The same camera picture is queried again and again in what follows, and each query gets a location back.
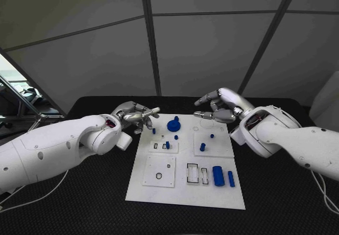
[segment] blue object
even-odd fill
[[[229,186],[230,186],[230,187],[235,187],[233,174],[232,174],[230,171],[228,172],[228,179],[229,179]]]
[[[179,117],[177,116],[174,116],[174,120],[168,121],[167,129],[171,132],[176,132],[176,131],[180,130],[180,122],[179,122]]]
[[[219,165],[213,166],[213,184],[215,186],[220,187],[225,185],[222,168]]]
[[[204,151],[204,146],[206,146],[206,144],[202,143],[202,145],[200,145],[200,151],[202,151],[202,152]]]

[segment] gray wall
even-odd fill
[[[150,2],[153,24],[132,18],[141,0],[0,2],[0,47],[65,112],[82,96],[155,95],[154,66],[166,96],[238,91],[281,0]],[[339,69],[337,11],[336,0],[291,1],[245,97],[311,104]]]

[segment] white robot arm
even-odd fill
[[[268,158],[281,148],[287,150],[300,166],[339,181],[339,133],[318,127],[301,128],[295,119],[277,107],[256,107],[228,88],[210,92],[194,103],[210,101],[210,112],[194,112],[194,116],[230,123],[241,122],[230,131],[235,142],[251,147]]]
[[[142,125],[151,128],[148,116],[157,118],[158,111],[129,101],[109,115],[43,126],[0,146],[0,194],[59,175],[114,146],[125,150],[132,138],[121,130],[129,124],[137,126],[137,133]]]

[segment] black tablecloth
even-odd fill
[[[192,114],[194,97],[95,96],[78,100],[67,119],[111,113],[132,100],[161,113]],[[303,126],[313,123],[291,99],[249,98],[254,106],[275,105]],[[229,131],[236,123],[229,124]],[[339,216],[329,212],[310,171],[284,150],[268,159],[232,141],[245,211],[125,201],[138,136],[125,152],[116,147],[75,167],[52,195],[0,213],[0,234],[339,234]],[[43,196],[62,175],[26,186],[5,208]],[[339,184],[327,181],[336,203]]]

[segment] robotic hand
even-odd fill
[[[142,125],[151,129],[150,116],[157,118],[158,111],[129,101],[109,115],[85,116],[36,128],[0,146],[0,194],[59,175],[114,146],[125,150],[132,138],[121,130],[131,124],[137,126],[135,134]]]
[[[339,133],[318,127],[301,128],[295,119],[277,107],[256,107],[228,88],[206,94],[196,102],[210,101],[213,112],[196,111],[193,115],[230,123],[239,118],[230,138],[246,145],[264,158],[281,148],[300,166],[339,181]]]

